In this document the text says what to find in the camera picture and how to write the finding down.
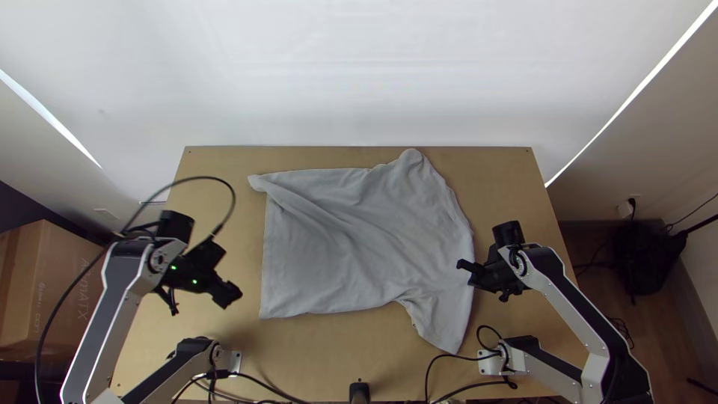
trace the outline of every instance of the gray t-shirt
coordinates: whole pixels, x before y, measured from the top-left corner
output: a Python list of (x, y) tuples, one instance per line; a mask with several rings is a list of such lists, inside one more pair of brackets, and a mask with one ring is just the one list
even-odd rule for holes
[(417, 150), (374, 168), (252, 175), (267, 193), (260, 318), (400, 303), (419, 335), (456, 353), (471, 312), (472, 232)]

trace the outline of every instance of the light strip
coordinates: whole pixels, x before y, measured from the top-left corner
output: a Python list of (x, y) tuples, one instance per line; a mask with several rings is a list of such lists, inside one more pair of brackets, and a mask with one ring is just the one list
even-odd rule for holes
[(638, 87), (636, 87), (636, 89), (633, 90), (633, 93), (631, 93), (630, 96), (628, 96), (628, 98), (623, 102), (623, 105), (621, 105), (621, 108), (619, 108), (619, 110), (616, 111), (615, 114), (613, 114), (611, 119), (609, 119), (608, 122), (606, 122), (604, 127), (602, 127), (601, 130), (598, 131), (598, 133), (596, 133), (596, 136), (594, 136), (589, 141), (589, 143), (587, 143), (586, 146), (584, 146), (583, 149), (581, 149), (578, 152), (578, 154), (576, 156), (574, 156), (574, 158), (571, 159), (571, 161), (568, 162), (568, 164), (566, 164), (563, 168), (561, 168), (559, 170), (559, 172), (556, 173), (556, 175), (554, 175), (550, 180), (548, 180), (544, 184), (544, 186), (548, 187), (549, 185), (551, 185), (551, 183), (553, 183), (553, 181), (555, 181), (556, 178), (559, 177), (559, 175), (563, 174), (563, 172), (566, 171), (566, 168), (568, 168), (568, 166), (571, 165), (571, 163), (573, 163), (574, 161), (576, 161), (576, 159), (578, 159), (578, 156), (580, 156), (584, 150), (589, 148), (591, 143), (593, 143), (593, 141), (596, 140), (596, 138), (598, 138), (598, 136), (600, 136), (601, 133), (604, 132), (604, 130), (606, 130), (606, 128), (616, 119), (616, 117), (618, 117), (623, 112), (623, 110), (626, 109), (628, 104), (630, 104), (633, 101), (633, 99), (636, 98), (636, 96), (638, 96), (638, 94), (640, 94), (641, 91), (643, 91), (645, 86), (648, 85), (648, 83), (650, 83), (651, 80), (653, 80), (653, 78), (658, 74), (658, 72), (660, 72), (661, 69), (663, 69), (663, 67), (666, 66), (666, 64), (668, 64), (668, 62), (673, 58), (673, 55), (675, 55), (676, 52), (678, 52), (678, 50), (681, 47), (683, 47), (683, 45), (693, 36), (693, 34), (695, 34), (696, 31), (698, 31), (698, 28), (701, 28), (701, 25), (703, 25), (703, 22), (705, 22), (705, 20), (708, 19), (708, 17), (716, 10), (716, 7), (718, 7), (718, 0), (711, 1), (711, 3), (705, 8), (705, 10), (703, 10), (701, 15), (698, 16), (696, 21), (694, 21), (693, 24), (691, 24), (690, 27), (688, 27), (688, 30), (681, 36), (681, 38), (678, 39), (678, 42), (676, 42), (675, 45), (673, 45), (673, 47), (668, 51), (668, 53), (666, 53), (666, 55), (663, 56), (663, 59), (661, 59), (660, 62), (658, 62), (656, 67), (654, 67), (653, 70), (651, 70), (651, 72), (645, 77), (645, 79), (643, 79), (643, 81), (638, 85)]
[(47, 123), (50, 124), (55, 130), (60, 132), (61, 135), (63, 135), (70, 143), (73, 144), (73, 146), (77, 147), (77, 150), (80, 150), (82, 154), (86, 155), (88, 159), (92, 160), (93, 163), (97, 164), (97, 167), (102, 168), (102, 166), (95, 160), (94, 157), (88, 152), (87, 149), (85, 149), (85, 146), (80, 143), (79, 140), (65, 127), (65, 125), (62, 124), (50, 111), (48, 111), (45, 106), (40, 103), (40, 101), (37, 100), (37, 98), (33, 97), (32, 94), (30, 94), (29, 91), (24, 89), (23, 86), (18, 84), (15, 80), (13, 80), (12, 77), (8, 76), (2, 69), (0, 69), (0, 80), (2, 80), (12, 91), (15, 91), (15, 94), (18, 95), (18, 97), (22, 98), (23, 101), (25, 101), (29, 106), (31, 106), (35, 112), (37, 112), (41, 117), (43, 117)]

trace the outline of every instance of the wooden tabletop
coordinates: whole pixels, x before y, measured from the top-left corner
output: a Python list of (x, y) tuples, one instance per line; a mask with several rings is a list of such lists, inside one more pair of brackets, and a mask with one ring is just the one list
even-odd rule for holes
[[(179, 315), (170, 316), (159, 297), (142, 301), (123, 347), (113, 390), (124, 394), (160, 367), (185, 337), (214, 337), (228, 349), (243, 352), (242, 372), (269, 381), (309, 401), (346, 401), (349, 384), (369, 382), (372, 399), (423, 400), (426, 366), (442, 353), (421, 337), (399, 304), (339, 314), (306, 314), (259, 320), (260, 282), (266, 194), (247, 182), (251, 174), (306, 168), (371, 168), (390, 162), (405, 147), (187, 147), (177, 179), (194, 175), (220, 177), (235, 188), (237, 209), (216, 241), (227, 250), (217, 267), (244, 296), (226, 310), (209, 295), (177, 292)], [(536, 159), (525, 147), (420, 147), (455, 191), (474, 232), (476, 258), (482, 262), (493, 243), (491, 228), (519, 220), (527, 242), (556, 250), (573, 279), (556, 217)], [(192, 242), (201, 240), (226, 212), (227, 189), (195, 181), (172, 190), (167, 209), (196, 221)], [(501, 303), (498, 295), (476, 291), (460, 355), (476, 357), (476, 327), (488, 324), (504, 337), (532, 334), (544, 349), (582, 366), (587, 357), (578, 339), (555, 310), (534, 291)], [(491, 343), (495, 339), (486, 335)], [(430, 397), (471, 383), (495, 380), (481, 376), (475, 362), (442, 358), (432, 368)], [(526, 377), (513, 378), (519, 389), (493, 385), (465, 391), (462, 399), (536, 397), (554, 392)], [(261, 387), (239, 379), (222, 380), (218, 389), (253, 400), (276, 399)], [(192, 387), (182, 398), (206, 399)]]

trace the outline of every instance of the white wall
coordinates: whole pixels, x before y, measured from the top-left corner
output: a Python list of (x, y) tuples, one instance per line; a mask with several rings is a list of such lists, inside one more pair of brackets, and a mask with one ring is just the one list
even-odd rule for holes
[[(718, 179), (718, 169), (715, 170), (713, 179)], [(674, 212), (666, 215), (663, 220), (666, 223), (672, 223), (684, 217), (716, 191), (704, 193), (699, 198), (686, 203)], [(675, 226), (675, 230), (683, 230), (700, 221), (711, 217), (718, 213), (718, 198), (705, 205), (698, 212), (685, 219)], [(699, 298), (711, 321), (713, 330), (718, 336), (718, 260), (716, 259), (716, 247), (718, 246), (718, 221), (709, 224), (699, 230), (688, 235), (688, 243), (686, 249), (681, 254), (688, 275), (693, 286), (696, 288)]]
[(0, 179), (103, 226), (88, 208), (124, 215), (186, 145), (531, 146), (546, 179), (708, 2), (3, 1), (0, 68), (104, 171), (74, 189), (60, 170), (81, 163), (57, 162), (39, 191), (6, 162)]
[[(548, 188), (559, 220), (617, 219), (630, 194), (638, 218), (678, 220), (718, 192), (718, 15)], [(706, 205), (676, 226), (718, 212)], [(718, 332), (718, 223), (691, 234), (681, 255)]]
[[(60, 136), (10, 88), (0, 84), (0, 178), (48, 209), (90, 230), (124, 224), (138, 202)], [(112, 221), (93, 213), (105, 207), (120, 216)], [(156, 217), (151, 206), (141, 221)]]

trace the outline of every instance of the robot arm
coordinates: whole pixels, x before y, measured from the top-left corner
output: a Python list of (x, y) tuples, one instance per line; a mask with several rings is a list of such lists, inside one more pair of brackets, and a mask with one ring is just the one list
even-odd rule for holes
[(171, 360), (125, 396), (119, 398), (109, 389), (130, 325), (146, 294), (160, 295), (173, 315), (177, 312), (173, 289), (209, 293), (222, 308), (242, 297), (237, 286), (222, 281), (215, 272), (224, 249), (211, 237), (183, 254), (193, 223), (188, 216), (165, 211), (156, 235), (122, 240), (110, 247), (102, 268), (105, 289), (62, 385), (63, 403), (169, 402), (197, 374), (239, 370), (238, 352), (227, 352), (214, 340), (188, 338), (177, 345)]
[(493, 231), (496, 244), (484, 265), (457, 263), (472, 273), (469, 285), (501, 292), (502, 302), (528, 289), (543, 294), (588, 349), (589, 358), (580, 369), (541, 349), (533, 336), (512, 337), (499, 341), (501, 356), (479, 361), (481, 373), (532, 376), (574, 404), (653, 403), (648, 373), (623, 336), (566, 277), (556, 252), (525, 243), (517, 221)]

